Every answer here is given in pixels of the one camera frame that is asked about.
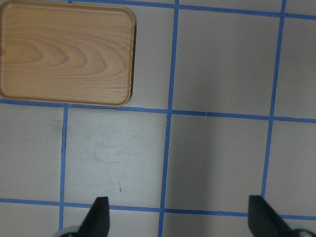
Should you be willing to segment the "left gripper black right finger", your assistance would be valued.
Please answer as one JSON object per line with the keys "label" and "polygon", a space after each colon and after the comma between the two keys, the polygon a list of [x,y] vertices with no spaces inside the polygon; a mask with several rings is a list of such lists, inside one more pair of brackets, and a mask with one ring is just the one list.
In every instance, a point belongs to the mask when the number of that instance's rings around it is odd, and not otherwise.
{"label": "left gripper black right finger", "polygon": [[261,197],[248,199],[248,227],[254,237],[288,237],[292,229]]}

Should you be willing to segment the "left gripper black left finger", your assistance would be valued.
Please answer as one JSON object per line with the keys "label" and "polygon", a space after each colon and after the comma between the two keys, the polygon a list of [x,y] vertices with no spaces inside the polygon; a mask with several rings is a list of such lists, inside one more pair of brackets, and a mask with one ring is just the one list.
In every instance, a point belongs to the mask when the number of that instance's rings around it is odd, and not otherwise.
{"label": "left gripper black left finger", "polygon": [[110,230],[108,197],[97,197],[80,225],[79,237],[107,237]]}

